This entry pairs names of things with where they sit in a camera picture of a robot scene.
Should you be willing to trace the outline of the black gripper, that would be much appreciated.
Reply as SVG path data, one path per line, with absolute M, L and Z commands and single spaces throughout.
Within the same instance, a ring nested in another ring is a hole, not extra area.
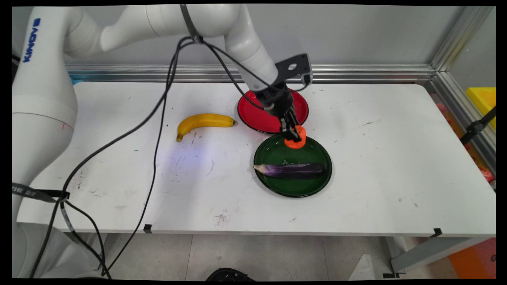
M 280 133 L 283 137 L 287 141 L 299 142 L 302 140 L 297 131 L 300 122 L 297 119 L 293 95 L 284 81 L 274 87 L 255 91 L 255 97 L 269 115 L 280 118 Z

